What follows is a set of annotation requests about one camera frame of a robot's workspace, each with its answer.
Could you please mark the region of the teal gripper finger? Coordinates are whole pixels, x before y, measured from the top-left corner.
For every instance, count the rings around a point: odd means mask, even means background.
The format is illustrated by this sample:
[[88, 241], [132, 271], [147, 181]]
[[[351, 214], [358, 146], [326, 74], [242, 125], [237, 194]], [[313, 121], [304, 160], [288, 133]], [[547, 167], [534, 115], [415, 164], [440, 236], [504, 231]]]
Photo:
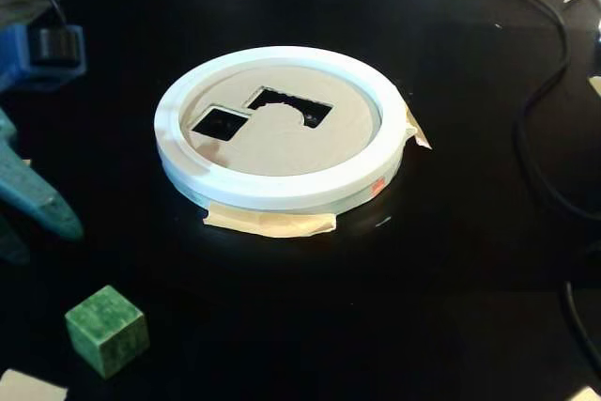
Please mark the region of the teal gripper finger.
[[3, 215], [0, 216], [0, 255], [12, 265], [28, 265], [31, 258], [28, 247]]

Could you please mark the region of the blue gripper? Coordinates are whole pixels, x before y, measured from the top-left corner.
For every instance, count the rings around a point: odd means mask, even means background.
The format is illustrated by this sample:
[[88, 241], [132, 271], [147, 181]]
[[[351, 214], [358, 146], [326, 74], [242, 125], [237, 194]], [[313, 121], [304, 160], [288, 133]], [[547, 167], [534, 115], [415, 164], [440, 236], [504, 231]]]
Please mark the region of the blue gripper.
[[[15, 23], [1, 30], [1, 89], [51, 92], [87, 70], [79, 25], [34, 28]], [[84, 229], [64, 197], [12, 148], [16, 127], [1, 111], [1, 199], [63, 239]]]

